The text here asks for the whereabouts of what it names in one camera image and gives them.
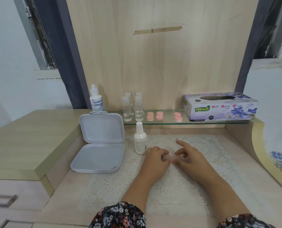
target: hand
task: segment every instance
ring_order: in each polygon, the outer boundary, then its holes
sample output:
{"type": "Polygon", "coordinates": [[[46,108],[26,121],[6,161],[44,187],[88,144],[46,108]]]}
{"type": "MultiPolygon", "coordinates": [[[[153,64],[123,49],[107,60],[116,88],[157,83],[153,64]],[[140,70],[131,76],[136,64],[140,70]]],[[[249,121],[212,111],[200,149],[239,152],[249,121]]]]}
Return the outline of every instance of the hand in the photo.
{"type": "Polygon", "coordinates": [[[194,180],[203,186],[207,186],[216,179],[221,178],[199,150],[184,141],[176,140],[176,143],[183,146],[183,148],[177,150],[174,154],[183,154],[184,158],[189,157],[189,159],[184,160],[177,157],[173,159],[173,163],[183,169],[194,180]]]}
{"type": "Polygon", "coordinates": [[[154,185],[163,177],[170,165],[170,160],[162,161],[161,157],[164,154],[169,154],[169,151],[157,146],[148,148],[138,176],[146,179],[151,185],[154,185]]]}

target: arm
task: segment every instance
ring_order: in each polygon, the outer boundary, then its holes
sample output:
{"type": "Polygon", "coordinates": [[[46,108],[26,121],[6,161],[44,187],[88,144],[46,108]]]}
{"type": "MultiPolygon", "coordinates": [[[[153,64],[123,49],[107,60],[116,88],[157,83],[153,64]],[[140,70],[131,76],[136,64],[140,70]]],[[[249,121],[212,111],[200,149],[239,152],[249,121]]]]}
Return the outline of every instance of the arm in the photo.
{"type": "Polygon", "coordinates": [[[257,220],[250,214],[249,209],[241,201],[231,186],[214,170],[203,154],[184,141],[176,140],[183,148],[177,150],[175,155],[183,154],[183,158],[173,159],[173,163],[182,168],[194,180],[204,186],[210,195],[216,218],[220,222],[218,227],[234,227],[240,223],[242,227],[273,227],[257,220]]]}
{"type": "Polygon", "coordinates": [[[145,227],[148,195],[152,186],[165,174],[170,161],[161,157],[169,152],[159,147],[148,148],[140,171],[123,195],[121,202],[101,209],[89,228],[145,227]]]}

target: drawer handle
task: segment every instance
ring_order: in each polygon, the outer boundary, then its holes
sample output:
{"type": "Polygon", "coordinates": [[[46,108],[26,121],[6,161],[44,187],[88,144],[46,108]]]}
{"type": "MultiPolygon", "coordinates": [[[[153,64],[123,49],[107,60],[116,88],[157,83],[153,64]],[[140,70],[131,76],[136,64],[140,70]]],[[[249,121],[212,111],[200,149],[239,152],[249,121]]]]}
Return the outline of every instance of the drawer handle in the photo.
{"type": "Polygon", "coordinates": [[[9,208],[16,199],[17,195],[0,195],[0,207],[9,208]]]}
{"type": "Polygon", "coordinates": [[[0,228],[32,228],[33,222],[18,222],[10,221],[6,219],[1,225],[0,228]]]}

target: glass shelf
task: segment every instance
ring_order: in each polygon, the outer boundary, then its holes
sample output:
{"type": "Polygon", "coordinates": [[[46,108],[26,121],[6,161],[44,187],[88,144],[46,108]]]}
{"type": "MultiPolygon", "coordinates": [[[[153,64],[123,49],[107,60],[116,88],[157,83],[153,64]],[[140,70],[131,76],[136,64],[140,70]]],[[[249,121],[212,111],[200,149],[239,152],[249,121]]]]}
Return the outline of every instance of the glass shelf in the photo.
{"type": "MultiPolygon", "coordinates": [[[[132,116],[132,120],[130,122],[125,122],[125,126],[133,126],[136,124],[135,115],[132,116]]],[[[186,116],[184,110],[146,110],[144,113],[144,119],[142,121],[143,125],[205,125],[205,124],[247,124],[248,120],[228,120],[228,121],[213,121],[207,120],[203,122],[190,122],[188,117],[186,116]],[[147,120],[147,112],[154,112],[154,120],[148,121],[147,120]],[[156,112],[162,111],[163,112],[163,120],[158,121],[156,119],[156,112]],[[176,122],[174,117],[174,112],[181,113],[182,122],[176,122]]]]}

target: bottle label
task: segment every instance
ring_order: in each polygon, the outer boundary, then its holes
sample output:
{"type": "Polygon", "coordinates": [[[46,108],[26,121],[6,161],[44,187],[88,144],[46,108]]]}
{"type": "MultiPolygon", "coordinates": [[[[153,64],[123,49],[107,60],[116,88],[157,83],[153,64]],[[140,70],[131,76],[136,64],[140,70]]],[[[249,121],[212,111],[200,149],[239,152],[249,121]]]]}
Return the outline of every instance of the bottle label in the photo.
{"type": "Polygon", "coordinates": [[[137,154],[144,154],[147,150],[147,141],[138,142],[135,141],[135,150],[137,154]]]}
{"type": "Polygon", "coordinates": [[[92,107],[92,110],[93,111],[97,111],[97,110],[100,110],[100,111],[104,111],[104,106],[103,106],[103,100],[100,99],[100,100],[91,100],[91,107],[92,107]]]}

